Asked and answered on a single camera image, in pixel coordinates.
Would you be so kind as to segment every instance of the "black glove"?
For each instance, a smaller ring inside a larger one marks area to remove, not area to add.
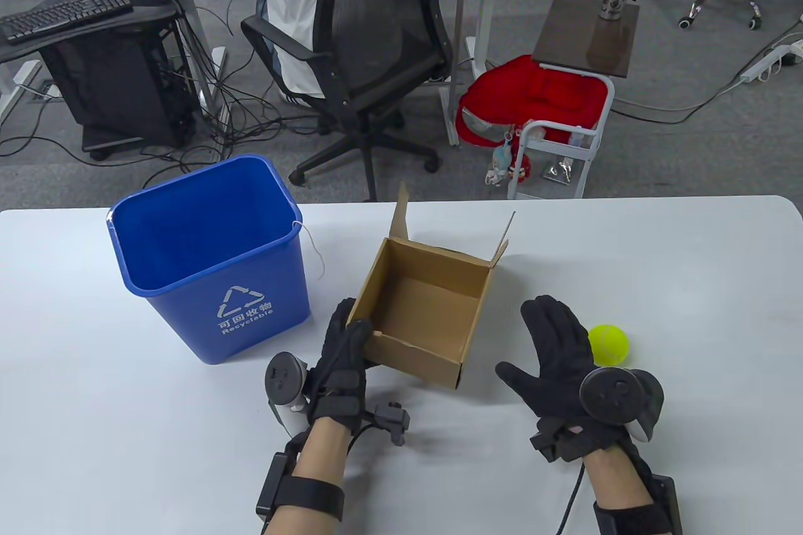
[[[355,299],[342,300],[332,314],[324,338],[321,359],[307,377],[309,423],[330,417],[355,435],[365,413],[364,346],[373,332],[368,320],[346,325]]]
[[[507,362],[497,364],[496,374],[541,418],[533,446],[549,461],[571,461],[620,440],[630,442],[624,426],[600,423],[580,404],[580,384],[596,366],[588,331],[571,309],[553,297],[537,297],[521,306],[521,317],[538,352],[540,376]]]

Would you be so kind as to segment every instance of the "red bag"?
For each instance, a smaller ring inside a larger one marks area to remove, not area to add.
[[[530,56],[516,59],[482,74],[460,99],[458,135],[475,146],[501,146],[465,124],[464,109],[482,121],[521,130],[531,121],[554,121],[592,129],[597,125],[608,88],[595,77],[583,77],[542,68]],[[546,129],[545,139],[568,144],[571,133]],[[513,140],[518,151],[518,137]]]

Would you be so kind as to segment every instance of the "floor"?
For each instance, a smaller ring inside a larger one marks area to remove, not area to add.
[[[0,0],[0,16],[30,8],[42,0]],[[225,18],[230,0],[196,0],[198,5]],[[253,11],[254,0],[233,0],[229,21],[238,24]],[[789,28],[803,13],[803,0],[760,0],[766,17],[760,31],[749,31],[750,11],[734,0],[713,0],[694,28],[681,31],[676,23],[691,0],[640,0],[642,13],[630,77],[616,81],[617,96],[648,105],[682,107],[708,98],[729,82],[740,68]],[[498,0],[490,57],[501,63],[531,53],[551,0]],[[467,25],[473,26],[479,0],[467,0]],[[442,0],[444,13],[454,16],[454,0]],[[213,45],[230,49],[229,65],[243,65],[249,46],[238,28],[226,28],[209,13],[201,13]],[[467,69],[461,74],[467,82]],[[270,84],[257,61],[229,79],[230,84],[257,95]],[[269,93],[284,116],[298,110]],[[706,196],[706,194],[780,194],[803,208],[803,134],[800,101],[803,66],[781,70],[767,83],[743,85],[711,102],[681,125],[659,125],[612,115],[597,161],[586,188],[588,197]],[[55,208],[55,206],[108,206],[140,190],[167,165],[158,160],[134,161],[128,154],[103,166],[74,160],[52,142],[35,139],[12,156],[34,128],[42,105],[26,94],[0,131],[0,210]],[[60,142],[81,159],[80,128],[66,105],[44,107],[37,136]],[[438,97],[432,88],[421,90],[404,104],[407,126],[401,135],[438,148],[444,165],[427,174],[422,162],[394,153],[376,153],[379,197],[392,200],[398,183],[407,182],[413,199],[494,199],[504,188],[484,183],[490,153],[468,145],[447,144]],[[675,119],[672,113],[640,113],[652,119]],[[241,113],[235,116],[243,122]],[[289,130],[270,142],[239,146],[238,153],[269,157],[286,176],[294,165],[328,145],[334,136],[301,136]],[[203,151],[198,151],[198,159]],[[152,182],[177,176],[168,171]],[[309,174],[303,188],[292,188],[298,202],[360,201],[367,194],[358,157]]]

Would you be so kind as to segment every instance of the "yellow tennis ball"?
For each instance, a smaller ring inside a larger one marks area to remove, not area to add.
[[[630,339],[617,326],[603,324],[591,328],[588,341],[597,366],[620,366],[630,354]]]

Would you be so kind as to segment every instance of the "forearm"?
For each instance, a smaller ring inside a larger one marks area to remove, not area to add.
[[[623,510],[653,503],[633,463],[619,446],[599,449],[586,455],[583,462],[602,509]]]
[[[293,471],[294,477],[343,484],[346,453],[351,433],[332,418],[318,418]],[[305,507],[282,506],[267,527],[267,535],[332,535],[335,518]]]

